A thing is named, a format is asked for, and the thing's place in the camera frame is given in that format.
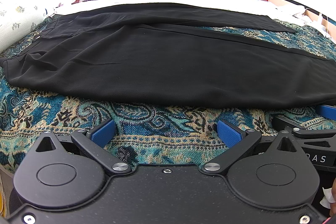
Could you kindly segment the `person's dark hand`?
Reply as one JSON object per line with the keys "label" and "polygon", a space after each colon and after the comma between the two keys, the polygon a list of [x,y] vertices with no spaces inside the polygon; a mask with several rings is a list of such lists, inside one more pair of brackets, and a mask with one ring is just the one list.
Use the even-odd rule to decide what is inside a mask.
{"label": "person's dark hand", "polygon": [[[336,179],[333,182],[333,186],[331,187],[331,194],[333,196],[334,201],[336,201]],[[330,203],[330,212],[329,215],[332,217],[336,214],[336,203]]]}

